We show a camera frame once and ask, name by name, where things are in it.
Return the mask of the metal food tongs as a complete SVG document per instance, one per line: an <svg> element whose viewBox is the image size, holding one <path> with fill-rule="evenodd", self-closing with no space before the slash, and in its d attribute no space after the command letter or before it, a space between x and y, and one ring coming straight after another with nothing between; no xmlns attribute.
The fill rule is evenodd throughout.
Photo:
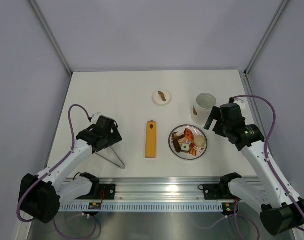
<svg viewBox="0 0 304 240"><path fill-rule="evenodd" d="M117 153L113 150L112 147L108 147L99 152L95 152L94 154L100 157L101 159L107 161L108 163L112 164L113 166L118 167L121 170L125 169L124 162L121 160L121 158L117 155Z"/></svg>

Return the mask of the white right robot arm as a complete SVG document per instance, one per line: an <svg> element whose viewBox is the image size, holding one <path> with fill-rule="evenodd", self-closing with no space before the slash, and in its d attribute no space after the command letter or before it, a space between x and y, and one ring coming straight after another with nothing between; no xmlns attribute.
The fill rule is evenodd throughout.
<svg viewBox="0 0 304 240"><path fill-rule="evenodd" d="M246 125L240 106L227 103L214 106L204 129L216 121L213 131L236 146L248 160L265 192L249 185L241 175L229 173L220 178L211 190L224 199L244 201L260 217L265 229L273 236L304 225L304 198L286 180L272 155L264 148L265 139L254 124Z"/></svg>

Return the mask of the sushi roll with green centre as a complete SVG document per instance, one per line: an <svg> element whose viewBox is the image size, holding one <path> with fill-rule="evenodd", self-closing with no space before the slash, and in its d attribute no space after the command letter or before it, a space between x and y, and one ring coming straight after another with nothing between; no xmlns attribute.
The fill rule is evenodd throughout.
<svg viewBox="0 0 304 240"><path fill-rule="evenodd" d="M187 143L182 143L180 149L181 149L181 152L188 153L190 151L190 145Z"/></svg>

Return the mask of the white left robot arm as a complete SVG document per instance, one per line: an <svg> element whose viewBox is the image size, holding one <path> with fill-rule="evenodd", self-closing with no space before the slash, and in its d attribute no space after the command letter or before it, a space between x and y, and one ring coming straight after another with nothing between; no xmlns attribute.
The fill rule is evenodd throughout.
<svg viewBox="0 0 304 240"><path fill-rule="evenodd" d="M93 154L122 140L117 123L106 116L79 132L71 149L53 165L36 175L26 174L20 183L17 212L24 212L44 224L50 222L59 208L75 199L100 197L100 180L84 172L69 183L64 183L76 167Z"/></svg>

